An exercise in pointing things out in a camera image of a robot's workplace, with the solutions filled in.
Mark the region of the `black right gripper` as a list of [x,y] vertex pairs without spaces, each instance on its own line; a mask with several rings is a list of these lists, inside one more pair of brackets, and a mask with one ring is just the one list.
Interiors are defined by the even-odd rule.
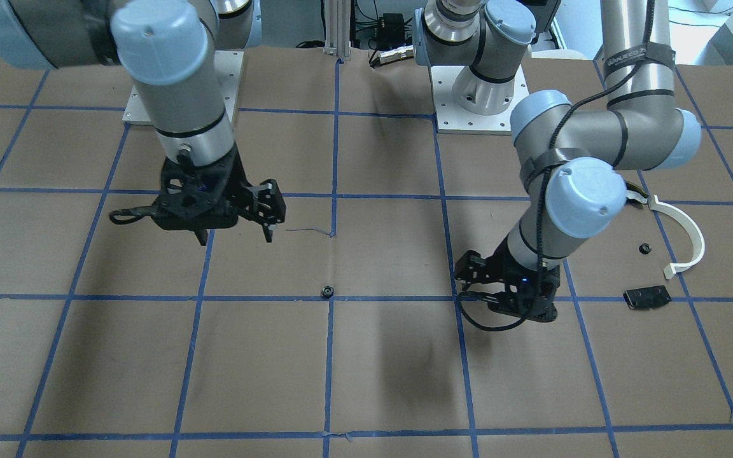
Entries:
[[287,206],[276,180],[248,182],[238,148],[213,164],[181,166],[166,159],[152,220],[166,231],[192,231],[202,247],[210,229],[235,226],[239,218],[254,221],[265,232],[282,223]]

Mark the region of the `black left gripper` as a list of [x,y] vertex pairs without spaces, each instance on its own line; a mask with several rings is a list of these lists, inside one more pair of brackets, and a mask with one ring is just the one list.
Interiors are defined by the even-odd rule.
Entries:
[[[561,285],[561,267],[543,268],[533,272],[521,266],[506,246],[491,257],[481,258],[480,253],[468,250],[456,261],[457,281],[463,282],[463,290],[457,294],[460,300],[485,302],[490,311],[524,320],[550,323],[557,318],[554,299]],[[470,291],[472,284],[504,285],[497,293]]]

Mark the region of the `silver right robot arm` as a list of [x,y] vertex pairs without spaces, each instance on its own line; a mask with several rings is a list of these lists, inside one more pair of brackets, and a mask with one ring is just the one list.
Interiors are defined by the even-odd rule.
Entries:
[[239,218],[267,242],[286,218],[276,180],[246,177],[216,73],[218,50],[261,40],[258,1],[0,1],[0,57],[18,69],[120,65],[131,76],[165,149],[151,205],[119,209],[116,225],[145,217],[195,234]]

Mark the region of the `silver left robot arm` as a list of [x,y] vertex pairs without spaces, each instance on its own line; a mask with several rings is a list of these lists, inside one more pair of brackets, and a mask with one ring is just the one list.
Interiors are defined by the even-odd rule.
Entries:
[[[670,169],[700,148],[696,116],[676,106],[676,54],[666,1],[603,1],[605,88],[570,102],[557,90],[536,91],[512,110],[511,137],[527,211],[483,258],[468,251],[454,278],[463,300],[526,320],[555,320],[561,263],[599,235],[622,211],[622,169]],[[468,112],[506,108],[536,20],[517,1],[428,1],[415,11],[415,61],[460,65],[457,96]]]

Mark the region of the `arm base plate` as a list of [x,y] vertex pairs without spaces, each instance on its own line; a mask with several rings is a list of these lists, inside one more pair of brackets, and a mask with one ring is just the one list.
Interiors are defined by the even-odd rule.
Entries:
[[[216,78],[218,78],[224,104],[232,124],[235,124],[236,119],[243,67],[244,52],[242,50],[215,51],[214,68]],[[139,96],[137,86],[133,86],[130,91],[122,121],[130,125],[152,125],[143,100]]]
[[521,67],[513,80],[500,84],[480,80],[466,66],[435,66],[429,75],[443,134],[510,135],[513,108],[529,95]]

